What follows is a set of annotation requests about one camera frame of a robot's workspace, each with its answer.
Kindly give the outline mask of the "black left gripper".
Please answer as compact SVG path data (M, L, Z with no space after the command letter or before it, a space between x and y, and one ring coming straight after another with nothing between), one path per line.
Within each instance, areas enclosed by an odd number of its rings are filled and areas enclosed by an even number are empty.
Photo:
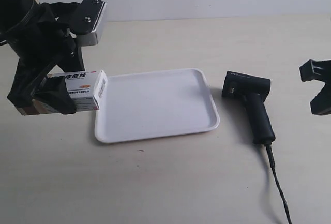
M41 22L31 24L7 37L19 57L12 88L7 98L15 105L28 99L42 79L58 66L63 72L85 71L81 46L70 35L66 24ZM64 76L45 78L33 96L38 114L75 114Z

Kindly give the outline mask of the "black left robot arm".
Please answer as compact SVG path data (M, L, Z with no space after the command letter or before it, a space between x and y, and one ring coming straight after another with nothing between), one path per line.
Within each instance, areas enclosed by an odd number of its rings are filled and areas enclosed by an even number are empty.
M77 2L1 0L1 44L8 44L19 57L7 98L23 114L31 113L36 100L64 115L76 113L65 78L48 74L55 66L63 72L85 69L81 47L69 29L78 6Z

